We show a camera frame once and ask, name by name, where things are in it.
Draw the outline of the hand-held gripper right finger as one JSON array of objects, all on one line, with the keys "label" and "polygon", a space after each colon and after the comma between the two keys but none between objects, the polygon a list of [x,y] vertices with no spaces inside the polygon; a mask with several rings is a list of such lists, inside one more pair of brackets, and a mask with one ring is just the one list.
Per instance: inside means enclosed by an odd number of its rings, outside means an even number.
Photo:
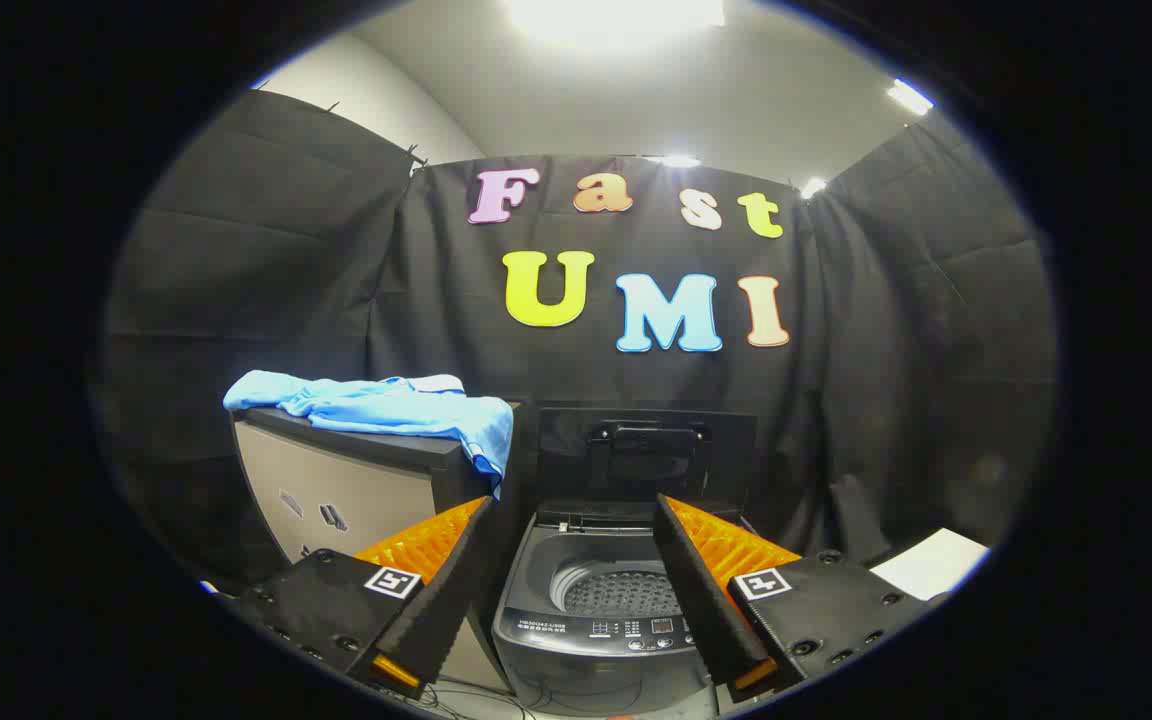
[{"label": "hand-held gripper right finger", "polygon": [[710,679],[735,702],[849,666],[947,598],[920,600],[838,550],[799,555],[667,495],[654,541]]}]

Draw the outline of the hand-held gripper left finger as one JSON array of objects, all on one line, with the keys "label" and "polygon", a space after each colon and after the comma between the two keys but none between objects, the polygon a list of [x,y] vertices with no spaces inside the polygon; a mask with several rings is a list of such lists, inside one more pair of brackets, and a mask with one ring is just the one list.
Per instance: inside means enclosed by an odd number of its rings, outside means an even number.
[{"label": "hand-held gripper left finger", "polygon": [[495,510],[473,498],[365,551],[316,550],[238,594],[237,615],[353,682],[417,700],[479,594]]}]

